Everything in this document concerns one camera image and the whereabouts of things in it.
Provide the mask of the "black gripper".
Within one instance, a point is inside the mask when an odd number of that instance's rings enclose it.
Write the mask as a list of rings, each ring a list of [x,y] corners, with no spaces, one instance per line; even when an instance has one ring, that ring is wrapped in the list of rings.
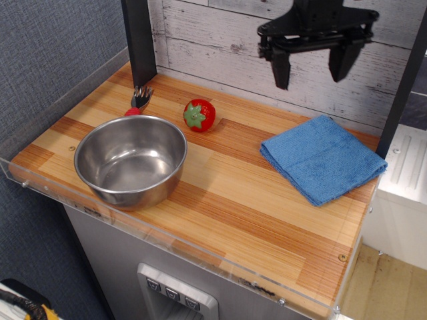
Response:
[[[329,49],[329,70],[337,83],[350,72],[379,19],[373,9],[342,1],[294,1],[284,15],[258,27],[261,58],[271,60],[276,87],[288,90],[290,54]]]

